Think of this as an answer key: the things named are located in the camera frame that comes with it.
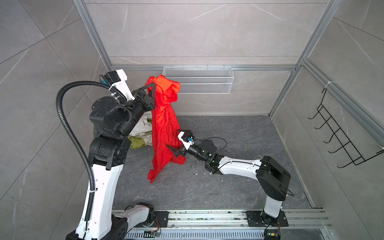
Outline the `red cloth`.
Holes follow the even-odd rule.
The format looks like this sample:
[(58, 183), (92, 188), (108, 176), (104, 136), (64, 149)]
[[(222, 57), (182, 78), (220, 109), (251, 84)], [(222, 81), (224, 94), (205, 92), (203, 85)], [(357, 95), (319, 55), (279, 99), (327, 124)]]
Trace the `red cloth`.
[(186, 162), (185, 157), (176, 157), (168, 146), (179, 149), (182, 146), (178, 139), (178, 122), (172, 103), (178, 100), (178, 93), (181, 84), (167, 79), (165, 76), (150, 77), (147, 85), (154, 83), (155, 90), (155, 109), (152, 111), (153, 116), (153, 169), (149, 171), (148, 180), (152, 184), (158, 174), (164, 169), (168, 163), (183, 165)]

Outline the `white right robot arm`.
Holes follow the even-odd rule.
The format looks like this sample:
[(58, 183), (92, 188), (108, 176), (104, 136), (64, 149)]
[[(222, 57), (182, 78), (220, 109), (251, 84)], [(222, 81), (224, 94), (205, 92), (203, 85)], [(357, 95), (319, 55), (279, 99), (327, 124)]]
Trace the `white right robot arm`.
[(267, 195), (262, 211), (265, 219), (277, 219), (286, 197), (293, 195), (289, 190), (291, 174), (270, 156), (264, 156), (260, 160), (229, 158), (218, 154), (217, 147), (211, 140), (204, 140), (199, 145), (182, 141), (179, 149), (170, 145), (167, 147), (176, 157), (189, 154), (204, 162), (206, 170), (211, 174), (236, 175), (258, 181)]

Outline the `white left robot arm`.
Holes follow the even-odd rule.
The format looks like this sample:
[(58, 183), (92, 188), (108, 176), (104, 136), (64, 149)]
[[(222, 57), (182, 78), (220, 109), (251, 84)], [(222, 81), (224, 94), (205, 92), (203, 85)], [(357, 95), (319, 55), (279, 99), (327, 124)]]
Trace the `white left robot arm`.
[[(96, 100), (90, 121), (98, 130), (86, 154), (72, 131), (63, 111), (65, 93), (78, 86), (91, 85), (113, 94)], [(155, 108), (154, 84), (124, 95), (117, 87), (104, 83), (80, 81), (65, 85), (58, 93), (56, 108), (64, 129), (85, 164), (89, 186), (81, 220), (67, 240), (123, 240), (137, 225), (151, 226), (155, 221), (153, 205), (138, 203), (119, 215), (112, 213), (117, 182), (132, 142), (128, 138), (144, 113)]]

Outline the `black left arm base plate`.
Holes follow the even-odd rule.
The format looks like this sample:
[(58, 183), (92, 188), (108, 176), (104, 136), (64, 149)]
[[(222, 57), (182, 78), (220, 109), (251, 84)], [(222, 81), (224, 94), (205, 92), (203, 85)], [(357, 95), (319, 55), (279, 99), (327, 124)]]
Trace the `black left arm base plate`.
[(157, 228), (166, 228), (168, 226), (169, 221), (168, 211), (152, 211), (149, 213), (149, 221), (146, 224), (146, 227), (154, 227)]

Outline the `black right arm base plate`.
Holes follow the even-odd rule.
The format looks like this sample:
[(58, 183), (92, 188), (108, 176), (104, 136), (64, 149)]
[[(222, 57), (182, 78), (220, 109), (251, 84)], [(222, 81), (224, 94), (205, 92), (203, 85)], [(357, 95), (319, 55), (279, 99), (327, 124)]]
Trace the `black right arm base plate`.
[(280, 211), (279, 215), (274, 218), (267, 215), (264, 211), (246, 211), (249, 227), (288, 227), (288, 221), (285, 213)]

